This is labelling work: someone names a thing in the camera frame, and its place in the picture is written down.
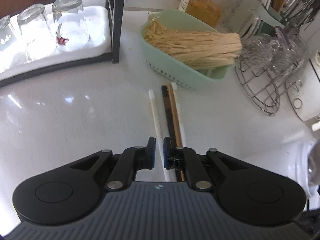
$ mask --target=green plastic basket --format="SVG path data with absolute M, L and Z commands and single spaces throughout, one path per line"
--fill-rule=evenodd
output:
M 193 16 L 178 10 L 169 9 L 155 15 L 167 28 L 180 31 L 216 31 Z M 229 65 L 212 70 L 194 70 L 145 41 L 144 28 L 148 22 L 141 27 L 139 35 L 141 48 L 148 65 L 181 86 L 188 89 L 205 88 L 208 83 L 223 79 L 228 69 L 233 67 Z

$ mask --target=white table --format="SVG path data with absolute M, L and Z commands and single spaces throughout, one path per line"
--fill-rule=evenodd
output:
M 168 136 L 161 85 L 169 81 L 145 63 L 137 32 L 146 12 L 125 11 L 120 63 L 101 63 L 53 72 L 0 89 L 0 234 L 19 219 L 12 206 L 15 187 L 26 178 L 101 149 L 121 153 L 156 136 L 148 90 L 158 104 L 162 135 Z M 199 154 L 209 147 L 246 159 L 284 149 L 294 140 L 315 140 L 282 98 L 275 117 L 261 114 L 231 71 L 205 92 L 179 87 L 187 146 Z M 164 181 L 156 169 L 139 180 Z

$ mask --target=gray ribbed panel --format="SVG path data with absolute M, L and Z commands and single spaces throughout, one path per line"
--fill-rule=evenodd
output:
M 186 182 L 133 182 L 108 193 L 90 215 L 75 223 L 41 227 L 21 223 L 8 240 L 304 240 L 294 223 L 260 228 L 241 223 L 218 206 L 209 193 Z

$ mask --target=glass mug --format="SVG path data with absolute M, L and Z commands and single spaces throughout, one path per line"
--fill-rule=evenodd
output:
M 0 73 L 16 65 L 25 55 L 26 47 L 15 35 L 10 15 L 0 19 Z
M 84 48 L 90 35 L 82 0 L 56 0 L 52 4 L 52 13 L 59 50 L 74 51 Z
M 25 9 L 17 16 L 17 22 L 30 60 L 49 56 L 55 51 L 56 41 L 51 34 L 43 4 L 34 4 Z

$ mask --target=white tray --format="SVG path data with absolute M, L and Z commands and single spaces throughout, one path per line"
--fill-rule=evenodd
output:
M 0 66 L 0 81 L 31 70 L 79 59 L 97 57 L 110 52 L 111 40 L 108 10 L 103 6 L 88 6 L 84 7 L 84 15 L 90 34 L 90 41 L 86 48 L 72 52 L 63 52 L 56 48 L 50 56 L 35 61 L 29 61 L 25 55 L 18 65 L 11 66 L 6 70 L 2 69 Z M 18 32 L 19 29 L 16 22 L 16 16 L 11 18 L 11 22 L 15 30 Z M 50 23 L 51 30 L 55 36 L 52 13 L 48 14 L 48 22 Z

